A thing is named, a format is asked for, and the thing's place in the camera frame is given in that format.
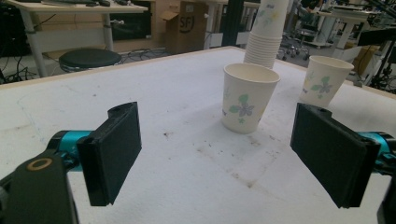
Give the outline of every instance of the table surface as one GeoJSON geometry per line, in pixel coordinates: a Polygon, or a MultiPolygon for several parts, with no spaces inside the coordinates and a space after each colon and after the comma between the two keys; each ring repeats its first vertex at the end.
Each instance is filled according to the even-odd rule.
{"type": "Polygon", "coordinates": [[[41,3],[23,3],[15,0],[6,0],[6,2],[19,9],[36,13],[140,13],[148,10],[146,7],[120,6],[114,3],[110,7],[86,7],[81,4],[77,4],[75,7],[57,7],[41,3]]]}
{"type": "MultiPolygon", "coordinates": [[[[223,66],[244,51],[211,49],[0,86],[0,176],[60,130],[94,130],[109,108],[138,102],[142,151],[114,205],[90,207],[68,174],[81,223],[376,223],[390,178],[372,174],[360,208],[338,209],[290,148],[304,68],[281,76],[259,129],[220,122],[223,66]]],[[[354,131],[396,136],[396,100],[344,84],[328,109],[354,131]]]]}

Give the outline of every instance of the cup rim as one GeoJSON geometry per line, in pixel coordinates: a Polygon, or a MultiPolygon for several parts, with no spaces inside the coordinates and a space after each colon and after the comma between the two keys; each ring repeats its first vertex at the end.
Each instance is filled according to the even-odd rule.
{"type": "Polygon", "coordinates": [[[255,64],[255,63],[230,63],[230,64],[225,65],[223,70],[224,70],[226,75],[234,77],[234,78],[236,78],[238,80],[248,81],[248,82],[252,82],[252,83],[277,83],[280,80],[280,75],[277,72],[275,72],[274,70],[272,70],[270,68],[267,68],[267,67],[265,67],[263,65],[259,65],[259,64],[255,64]],[[261,69],[263,71],[269,72],[270,76],[273,77],[273,80],[268,80],[268,81],[267,80],[254,80],[253,78],[247,79],[247,78],[238,77],[236,75],[236,73],[232,73],[232,72],[229,71],[231,66],[238,66],[238,65],[253,66],[253,67],[256,67],[256,68],[261,69]]]}
{"type": "Polygon", "coordinates": [[[311,55],[309,57],[309,60],[310,61],[312,60],[315,63],[324,64],[326,66],[329,66],[331,68],[336,68],[336,69],[350,69],[350,70],[352,70],[355,67],[352,63],[347,63],[340,59],[335,59],[335,58],[326,57],[326,56],[311,55]]]}

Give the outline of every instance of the black stool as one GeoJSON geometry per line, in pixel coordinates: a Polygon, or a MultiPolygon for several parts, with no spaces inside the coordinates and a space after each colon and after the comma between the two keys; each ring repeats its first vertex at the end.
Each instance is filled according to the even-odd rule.
{"type": "Polygon", "coordinates": [[[61,69],[67,73],[93,68],[106,67],[120,63],[121,56],[106,49],[76,49],[59,58],[61,69]]]}

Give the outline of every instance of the stack of paper cups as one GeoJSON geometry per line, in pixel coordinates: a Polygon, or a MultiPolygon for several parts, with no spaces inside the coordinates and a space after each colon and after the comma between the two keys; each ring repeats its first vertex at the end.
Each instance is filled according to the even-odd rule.
{"type": "Polygon", "coordinates": [[[244,63],[273,68],[289,0],[262,0],[247,41],[244,63]]]}

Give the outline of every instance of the desk leg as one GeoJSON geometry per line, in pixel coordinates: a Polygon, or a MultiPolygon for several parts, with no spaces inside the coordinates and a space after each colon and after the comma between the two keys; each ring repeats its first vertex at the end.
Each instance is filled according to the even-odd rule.
{"type": "Polygon", "coordinates": [[[349,39],[350,34],[352,33],[353,27],[355,26],[355,23],[350,21],[346,24],[346,28],[344,29],[343,34],[341,35],[340,41],[338,41],[337,47],[334,50],[334,53],[332,54],[333,58],[340,58],[344,48],[346,46],[347,40],[349,39]]]}
{"type": "Polygon", "coordinates": [[[103,15],[103,32],[105,35],[106,48],[113,51],[113,34],[111,34],[110,14],[103,15]]]}
{"type": "Polygon", "coordinates": [[[40,77],[47,77],[47,69],[44,64],[44,59],[42,52],[40,50],[40,46],[38,44],[37,35],[35,33],[35,27],[33,26],[32,18],[30,17],[30,13],[21,9],[22,19],[25,25],[25,33],[27,35],[27,39],[30,44],[30,48],[32,50],[33,58],[35,59],[35,66],[37,66],[38,75],[40,77]]]}

